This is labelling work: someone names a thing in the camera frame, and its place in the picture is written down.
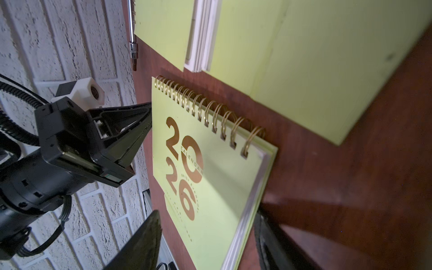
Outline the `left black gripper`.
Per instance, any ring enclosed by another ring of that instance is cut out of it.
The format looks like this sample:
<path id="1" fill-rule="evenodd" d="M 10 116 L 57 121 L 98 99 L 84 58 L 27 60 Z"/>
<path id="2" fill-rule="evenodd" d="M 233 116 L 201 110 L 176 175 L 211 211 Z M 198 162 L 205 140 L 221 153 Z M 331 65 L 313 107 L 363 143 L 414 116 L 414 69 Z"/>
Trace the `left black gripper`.
<path id="1" fill-rule="evenodd" d="M 64 97 L 35 112 L 39 149 L 1 170 L 1 235 L 21 234 L 92 182 L 118 187 L 152 128 L 152 103 L 83 110 Z"/>

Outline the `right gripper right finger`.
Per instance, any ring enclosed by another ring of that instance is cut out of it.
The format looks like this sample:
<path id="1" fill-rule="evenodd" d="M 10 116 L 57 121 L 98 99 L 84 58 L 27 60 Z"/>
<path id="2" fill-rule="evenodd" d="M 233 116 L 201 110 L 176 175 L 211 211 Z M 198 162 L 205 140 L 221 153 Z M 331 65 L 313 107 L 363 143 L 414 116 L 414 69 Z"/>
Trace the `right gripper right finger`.
<path id="1" fill-rule="evenodd" d="M 317 264 L 262 210 L 254 218 L 254 236 L 261 269 L 317 269 Z"/>

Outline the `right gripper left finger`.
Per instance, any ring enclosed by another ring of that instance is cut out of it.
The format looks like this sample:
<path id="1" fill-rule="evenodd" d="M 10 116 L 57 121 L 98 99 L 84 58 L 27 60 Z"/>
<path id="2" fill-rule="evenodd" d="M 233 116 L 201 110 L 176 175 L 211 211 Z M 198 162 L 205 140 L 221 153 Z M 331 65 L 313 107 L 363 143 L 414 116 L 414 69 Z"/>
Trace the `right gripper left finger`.
<path id="1" fill-rule="evenodd" d="M 154 210 L 105 269 L 155 270 L 161 238 L 160 213 Z"/>

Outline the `green calendar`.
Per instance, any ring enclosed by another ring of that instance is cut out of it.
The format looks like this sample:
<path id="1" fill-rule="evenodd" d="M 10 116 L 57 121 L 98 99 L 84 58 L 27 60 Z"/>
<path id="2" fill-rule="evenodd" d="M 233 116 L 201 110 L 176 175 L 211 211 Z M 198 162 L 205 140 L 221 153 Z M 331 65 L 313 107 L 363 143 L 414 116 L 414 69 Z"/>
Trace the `green calendar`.
<path id="1" fill-rule="evenodd" d="M 277 154 L 222 103 L 152 79 L 153 175 L 198 270 L 238 268 Z"/>
<path id="2" fill-rule="evenodd" d="M 136 1 L 135 35 L 340 145 L 432 22 L 430 1 Z"/>

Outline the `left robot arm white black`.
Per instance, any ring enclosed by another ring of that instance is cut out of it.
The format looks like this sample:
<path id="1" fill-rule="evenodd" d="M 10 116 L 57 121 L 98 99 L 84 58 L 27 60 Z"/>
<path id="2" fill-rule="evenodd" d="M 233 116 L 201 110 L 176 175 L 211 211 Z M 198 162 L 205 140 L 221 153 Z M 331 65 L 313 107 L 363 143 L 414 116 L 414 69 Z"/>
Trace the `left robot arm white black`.
<path id="1" fill-rule="evenodd" d="M 43 252 L 63 232 L 72 196 L 87 184 L 119 187 L 152 127 L 152 105 L 83 110 L 64 97 L 35 112 L 39 148 L 1 166 L 1 259 Z M 31 224 L 62 208 L 58 228 L 41 246 L 25 248 Z"/>

